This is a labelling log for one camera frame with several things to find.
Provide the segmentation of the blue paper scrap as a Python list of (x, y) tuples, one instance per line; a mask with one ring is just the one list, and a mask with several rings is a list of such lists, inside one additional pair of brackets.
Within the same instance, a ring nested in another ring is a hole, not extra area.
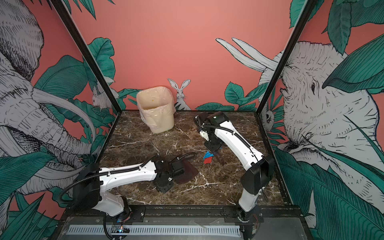
[(207, 159), (207, 158), (212, 158), (214, 156), (214, 154), (212, 154), (210, 151), (207, 151), (206, 154), (204, 155), (203, 159)]

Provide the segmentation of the red paper scrap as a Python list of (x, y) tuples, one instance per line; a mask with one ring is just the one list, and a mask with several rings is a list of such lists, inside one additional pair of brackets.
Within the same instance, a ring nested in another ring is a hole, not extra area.
[(213, 157), (208, 157), (204, 159), (204, 164), (210, 164), (212, 162)]

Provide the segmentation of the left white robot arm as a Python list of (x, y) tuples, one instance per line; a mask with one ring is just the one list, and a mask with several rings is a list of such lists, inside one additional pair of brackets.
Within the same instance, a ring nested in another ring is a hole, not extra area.
[(153, 182), (156, 189), (166, 193), (173, 186), (173, 180), (185, 173), (183, 160), (166, 161), (156, 155), (144, 163), (118, 167), (84, 170), (75, 180), (71, 209), (84, 212), (98, 210), (124, 222), (131, 217), (132, 210), (126, 198), (110, 193), (110, 190), (137, 182)]

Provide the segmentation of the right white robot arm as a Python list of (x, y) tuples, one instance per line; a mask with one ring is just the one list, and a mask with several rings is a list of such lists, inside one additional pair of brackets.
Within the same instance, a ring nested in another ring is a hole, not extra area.
[(200, 135), (206, 140), (205, 146), (211, 153), (217, 153), (227, 146), (240, 160), (245, 169), (241, 177), (243, 192), (239, 206), (244, 213), (251, 212), (257, 205), (260, 194), (272, 180), (275, 160), (256, 150), (234, 127), (223, 112), (195, 117)]

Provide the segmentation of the brown hand brush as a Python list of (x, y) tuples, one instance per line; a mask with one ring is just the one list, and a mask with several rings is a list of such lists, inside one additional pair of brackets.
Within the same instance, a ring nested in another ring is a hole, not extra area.
[(221, 149), (218, 149), (213, 152), (214, 157), (218, 160), (221, 166), (225, 165), (225, 161), (222, 158)]

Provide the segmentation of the dark brown dustpan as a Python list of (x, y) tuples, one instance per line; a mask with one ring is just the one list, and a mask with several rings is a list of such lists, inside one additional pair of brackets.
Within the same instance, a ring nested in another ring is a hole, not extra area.
[(199, 171), (188, 160), (183, 161), (183, 167), (184, 172), (181, 175), (174, 177), (174, 181), (178, 185), (188, 183), (199, 174)]

